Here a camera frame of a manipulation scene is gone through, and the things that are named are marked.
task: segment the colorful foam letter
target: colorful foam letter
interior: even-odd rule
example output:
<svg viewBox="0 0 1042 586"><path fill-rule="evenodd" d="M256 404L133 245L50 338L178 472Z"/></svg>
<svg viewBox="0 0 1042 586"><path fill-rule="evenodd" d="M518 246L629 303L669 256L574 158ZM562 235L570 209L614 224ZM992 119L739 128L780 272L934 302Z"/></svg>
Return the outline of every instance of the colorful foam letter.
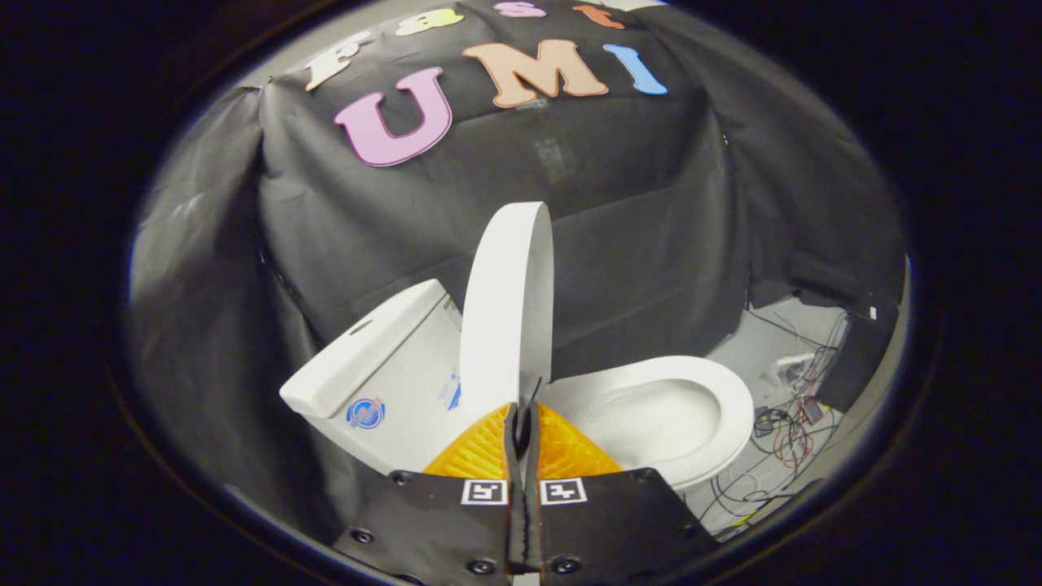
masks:
<svg viewBox="0 0 1042 586"><path fill-rule="evenodd" d="M612 13L607 10L601 10L600 8L594 6L572 6L573 10L578 10L587 16L593 22L599 24L600 26L606 26L607 28L626 28L621 22L615 22L609 17Z"/></svg>
<svg viewBox="0 0 1042 586"><path fill-rule="evenodd" d="M512 19L545 17L546 13L531 2L500 2L493 6L500 15Z"/></svg>
<svg viewBox="0 0 1042 586"><path fill-rule="evenodd" d="M604 45L604 50L619 57L622 65L629 71L629 75L634 76L634 88L637 88L637 91L652 96L664 96L669 93L669 90L660 83L654 75L651 75L636 50L621 45Z"/></svg>
<svg viewBox="0 0 1042 586"><path fill-rule="evenodd" d="M462 20L463 16L455 14L452 8L439 8L401 21L398 23L398 30L395 31L395 34L407 36L435 27L455 24Z"/></svg>
<svg viewBox="0 0 1042 586"><path fill-rule="evenodd" d="M503 45L489 43L465 49L464 55L481 62L499 90L492 103L499 107L514 107L532 102L536 92L521 84L521 78L547 96L556 97L557 76L565 78L565 93L570 96L599 96L607 93L607 86L594 77L575 50L575 43L548 39L539 44L535 59Z"/></svg>
<svg viewBox="0 0 1042 586"><path fill-rule="evenodd" d="M350 57L358 52L358 42L367 36L369 36L368 30L352 34L312 59L305 66L312 72L312 80L307 82L304 90L311 92L324 83L326 79L347 69L347 66L351 65Z"/></svg>
<svg viewBox="0 0 1042 586"><path fill-rule="evenodd" d="M358 98L333 119L344 126L347 138L366 165L390 167L408 161L435 146L452 125L452 108L438 84L442 68L431 67L402 77L395 88L413 92L423 114L423 122L412 132L392 137L377 108L383 94L376 92Z"/></svg>

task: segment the pink letter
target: pink letter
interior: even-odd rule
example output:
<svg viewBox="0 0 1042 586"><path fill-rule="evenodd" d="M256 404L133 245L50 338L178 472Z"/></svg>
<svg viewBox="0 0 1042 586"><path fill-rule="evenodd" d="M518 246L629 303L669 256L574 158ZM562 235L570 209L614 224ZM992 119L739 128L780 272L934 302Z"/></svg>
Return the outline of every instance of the pink letter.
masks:
<svg viewBox="0 0 1042 586"><path fill-rule="evenodd" d="M344 126L354 152L366 165L390 167L413 158L435 146L449 131L452 109L438 84L442 68L431 67L402 77L395 88L413 92L423 114L420 127L402 137L392 137L377 105L383 94L358 98L340 111L333 121Z"/></svg>
<svg viewBox="0 0 1042 586"><path fill-rule="evenodd" d="M500 2L493 6L500 15L512 19L545 17L546 13L536 7L531 2Z"/></svg>

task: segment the toilet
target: toilet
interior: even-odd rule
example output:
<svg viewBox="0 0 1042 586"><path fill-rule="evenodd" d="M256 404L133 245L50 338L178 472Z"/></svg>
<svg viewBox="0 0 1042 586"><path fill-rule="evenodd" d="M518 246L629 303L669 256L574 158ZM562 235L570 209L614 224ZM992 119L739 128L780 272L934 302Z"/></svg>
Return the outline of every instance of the toilet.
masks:
<svg viewBox="0 0 1042 586"><path fill-rule="evenodd" d="M517 390L462 388L463 317L441 283L387 299L319 351L279 390L286 404L382 474L424 470Z"/></svg>
<svg viewBox="0 0 1042 586"><path fill-rule="evenodd" d="M677 491L717 474L749 441L752 398L726 367L671 356L550 381L552 324L549 211L505 205L486 228L467 287L465 393L504 391L522 410L535 399L623 469L653 467Z"/></svg>

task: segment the black fabric curtain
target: black fabric curtain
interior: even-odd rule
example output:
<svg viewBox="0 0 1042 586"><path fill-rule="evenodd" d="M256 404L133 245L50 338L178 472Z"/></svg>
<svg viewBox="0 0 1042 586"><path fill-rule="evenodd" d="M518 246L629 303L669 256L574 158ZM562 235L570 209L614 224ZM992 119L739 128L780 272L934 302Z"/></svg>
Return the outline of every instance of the black fabric curtain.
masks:
<svg viewBox="0 0 1042 586"><path fill-rule="evenodd" d="M312 91L303 68L231 91L180 140L141 214L127 313L139 390L205 474L325 542L375 472L279 387L411 285L438 278L466 311L474 250L503 204L542 200L553 219L554 377L704 355L747 298L899 301L897 198L792 75L669 6L601 8L619 29L573 2L536 2L545 18L495 3L447 4L464 19L415 34L396 34L401 19L372 27ZM609 91L504 108L463 54L503 43L535 56L544 40L573 42ZM636 88L604 45L636 50L668 92ZM447 132L397 165L367 164L334 119L379 92L388 131L412 132L425 119L395 87L431 67Z"/></svg>

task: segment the yellow letter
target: yellow letter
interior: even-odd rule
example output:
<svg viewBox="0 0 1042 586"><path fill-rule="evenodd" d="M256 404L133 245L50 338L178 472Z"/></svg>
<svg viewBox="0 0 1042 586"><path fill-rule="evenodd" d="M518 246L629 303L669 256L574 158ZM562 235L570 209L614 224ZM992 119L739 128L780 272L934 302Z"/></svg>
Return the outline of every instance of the yellow letter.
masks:
<svg viewBox="0 0 1042 586"><path fill-rule="evenodd" d="M607 93L607 86L594 77L571 41L551 39L541 42L539 56L535 59L502 43L470 47L463 54L481 62L492 76L499 90L492 103L499 107L514 107L536 100L536 92L522 86L520 78L551 98L557 95L559 75L565 78L565 93L570 96Z"/></svg>
<svg viewBox="0 0 1042 586"><path fill-rule="evenodd" d="M407 36L435 28L436 26L455 24L462 20L463 17L455 14L455 10L452 8L439 8L401 21L398 23L398 30L395 34L398 36Z"/></svg>

